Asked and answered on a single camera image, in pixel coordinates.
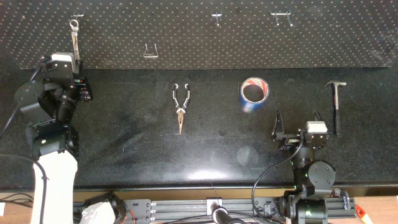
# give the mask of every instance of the black pegboard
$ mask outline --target black pegboard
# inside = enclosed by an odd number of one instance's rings
[[[398,1],[5,1],[0,44],[21,68],[72,52],[80,20],[86,68],[212,69],[389,67],[396,61]],[[272,11],[290,10],[276,26]],[[222,12],[220,26],[211,13]],[[145,44],[159,58],[144,58]]]

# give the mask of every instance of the hammer head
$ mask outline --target hammer head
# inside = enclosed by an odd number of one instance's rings
[[[346,82],[341,82],[339,80],[331,80],[328,83],[326,83],[325,86],[327,86],[329,84],[333,84],[333,86],[346,86],[347,85]]]

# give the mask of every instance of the black countertop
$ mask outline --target black countertop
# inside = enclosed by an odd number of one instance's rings
[[[337,169],[335,185],[398,185],[396,146],[397,68],[298,68],[272,70],[85,70],[94,101],[79,103],[73,125],[80,134],[76,190],[171,187],[249,187],[271,164],[286,158],[270,140],[276,111],[286,133],[296,133],[318,110],[333,127],[333,92],[339,89],[342,138],[317,151]],[[0,127],[15,107],[16,88],[27,71],[0,73]],[[245,113],[240,84],[265,79],[265,107]],[[191,102],[182,134],[172,102],[172,85],[189,83]],[[30,155],[27,121],[18,113],[0,142],[0,152]],[[0,189],[34,186],[32,164],[0,158]],[[267,173],[264,187],[291,187],[291,166]]]

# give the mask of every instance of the blue tape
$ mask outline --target blue tape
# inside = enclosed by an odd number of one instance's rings
[[[243,90],[249,85],[257,85],[257,86],[259,86],[262,89],[262,92],[264,94],[264,97],[263,97],[262,100],[257,101],[257,102],[253,102],[253,101],[250,101],[250,100],[248,100],[246,98],[246,96],[243,93]],[[269,95],[268,83],[265,80],[263,80],[262,78],[258,78],[258,77],[251,77],[251,78],[248,78],[247,80],[245,80],[242,83],[241,91],[240,91],[240,94],[239,94],[240,99],[241,99],[241,104],[245,108],[249,108],[249,109],[253,109],[253,110],[264,106],[264,104],[265,104],[265,102],[266,102],[266,100],[268,98],[268,95]]]

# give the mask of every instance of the wrench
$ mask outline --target wrench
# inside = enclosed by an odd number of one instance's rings
[[[69,21],[70,27],[72,28],[72,42],[73,42],[73,51],[75,52],[75,58],[77,62],[80,62],[79,56],[79,46],[78,46],[78,39],[77,33],[79,31],[79,22],[76,19],[72,19]]]

